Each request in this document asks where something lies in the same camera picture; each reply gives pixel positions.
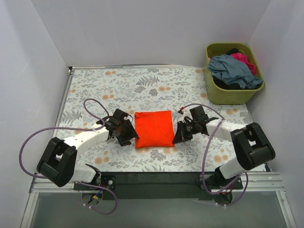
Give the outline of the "orange t-shirt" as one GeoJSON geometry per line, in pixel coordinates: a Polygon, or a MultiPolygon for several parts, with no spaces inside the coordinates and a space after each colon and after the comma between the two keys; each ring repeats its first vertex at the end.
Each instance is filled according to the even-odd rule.
{"type": "Polygon", "coordinates": [[[174,147],[171,111],[136,112],[134,117],[137,149],[174,147]]]}

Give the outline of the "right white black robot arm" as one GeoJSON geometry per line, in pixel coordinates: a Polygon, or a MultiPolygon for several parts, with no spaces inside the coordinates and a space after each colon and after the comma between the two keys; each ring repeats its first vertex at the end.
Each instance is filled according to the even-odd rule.
{"type": "Polygon", "coordinates": [[[192,104],[191,116],[185,116],[177,123],[177,131],[172,143],[192,140],[193,135],[203,134],[220,137],[233,143],[235,158],[217,167],[212,175],[201,175],[201,184],[205,190],[218,187],[219,191],[230,189],[239,176],[257,166],[273,160],[275,150],[258,123],[248,125],[227,122],[222,115],[208,117],[203,104],[192,104]]]}

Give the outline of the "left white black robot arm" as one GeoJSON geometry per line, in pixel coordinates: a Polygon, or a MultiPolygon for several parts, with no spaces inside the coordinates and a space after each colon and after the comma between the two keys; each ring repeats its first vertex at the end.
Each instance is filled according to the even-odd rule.
{"type": "Polygon", "coordinates": [[[139,139],[127,117],[128,113],[116,109],[91,129],[65,139],[52,138],[38,162],[38,173],[58,187],[73,181],[84,182],[91,190],[98,189],[102,184],[101,172],[90,164],[77,164],[77,156],[111,138],[116,138],[120,146],[131,145],[133,138],[139,139]]]}

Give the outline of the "olive green plastic bin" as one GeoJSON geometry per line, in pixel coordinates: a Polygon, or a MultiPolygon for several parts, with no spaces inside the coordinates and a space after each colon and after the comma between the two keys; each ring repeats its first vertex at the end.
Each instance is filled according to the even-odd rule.
{"type": "Polygon", "coordinates": [[[214,56],[220,56],[221,54],[225,54],[233,48],[236,48],[242,54],[247,55],[249,63],[253,64],[256,67],[256,76],[260,79],[263,78],[256,58],[251,48],[246,44],[236,42],[216,42],[209,44],[205,49],[206,57],[204,60],[203,72],[209,100],[210,102],[216,105],[243,105],[248,102],[255,93],[262,90],[265,85],[265,83],[262,83],[257,89],[238,90],[227,90],[216,85],[211,75],[211,72],[207,69],[209,59],[214,56]]]}

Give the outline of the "grey-blue t-shirt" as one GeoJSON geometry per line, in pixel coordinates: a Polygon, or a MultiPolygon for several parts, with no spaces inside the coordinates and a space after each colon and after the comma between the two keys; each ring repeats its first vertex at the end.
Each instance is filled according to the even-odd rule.
{"type": "Polygon", "coordinates": [[[258,89],[263,80],[253,75],[248,66],[231,55],[223,54],[210,59],[207,69],[214,83],[226,90],[258,89]]]}

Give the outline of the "pink t-shirt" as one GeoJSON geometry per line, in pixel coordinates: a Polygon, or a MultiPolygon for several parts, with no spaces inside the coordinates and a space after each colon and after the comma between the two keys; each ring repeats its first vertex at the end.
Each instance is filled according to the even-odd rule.
{"type": "Polygon", "coordinates": [[[233,53],[233,54],[231,54],[231,56],[232,56],[234,59],[236,59],[236,60],[238,60],[238,61],[240,61],[240,62],[246,64],[247,67],[249,68],[249,70],[251,71],[251,73],[252,73],[254,76],[257,75],[257,68],[256,68],[256,66],[255,66],[254,64],[251,64],[251,63],[249,62],[248,56],[247,56],[247,55],[243,55],[243,54],[241,54],[241,53],[238,52],[238,53],[233,53]]]}

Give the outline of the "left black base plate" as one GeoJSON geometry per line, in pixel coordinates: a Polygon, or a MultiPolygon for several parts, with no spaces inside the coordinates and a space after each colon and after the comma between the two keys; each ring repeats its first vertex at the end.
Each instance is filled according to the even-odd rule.
{"type": "MultiPolygon", "coordinates": [[[[116,176],[114,175],[103,175],[101,177],[101,179],[98,180],[93,180],[91,183],[89,183],[90,185],[98,185],[98,186],[102,186],[104,188],[110,189],[110,190],[114,190],[115,189],[115,185],[116,185],[116,176]]],[[[80,183],[75,183],[73,186],[73,190],[100,190],[97,187],[88,187],[88,186],[84,186],[80,183]]]]}

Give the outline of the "aluminium frame rail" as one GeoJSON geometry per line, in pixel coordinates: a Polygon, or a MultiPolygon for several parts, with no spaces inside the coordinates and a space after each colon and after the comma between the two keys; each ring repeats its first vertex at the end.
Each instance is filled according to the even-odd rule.
{"type": "Polygon", "coordinates": [[[225,196],[199,188],[197,172],[107,172],[118,198],[106,193],[97,210],[91,191],[47,180],[32,183],[23,228],[294,228],[277,172],[251,172],[225,196]]]}

